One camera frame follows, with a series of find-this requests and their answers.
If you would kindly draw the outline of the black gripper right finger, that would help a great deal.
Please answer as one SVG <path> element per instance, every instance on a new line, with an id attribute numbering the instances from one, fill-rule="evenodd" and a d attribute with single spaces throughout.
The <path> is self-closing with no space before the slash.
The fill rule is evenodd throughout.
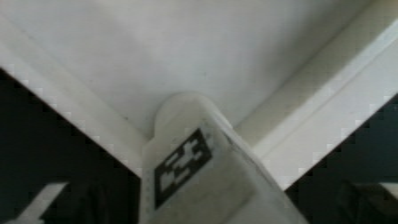
<path id="1" fill-rule="evenodd" d="M 338 224 L 398 224 L 398 183 L 344 182 Z"/>

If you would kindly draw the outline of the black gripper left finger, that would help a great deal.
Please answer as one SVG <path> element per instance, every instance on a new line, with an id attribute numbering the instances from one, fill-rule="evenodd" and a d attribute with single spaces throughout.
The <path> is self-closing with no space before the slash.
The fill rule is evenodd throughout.
<path id="1" fill-rule="evenodd" d="M 11 224 L 138 224 L 138 217 L 104 183 L 52 182 Z"/>

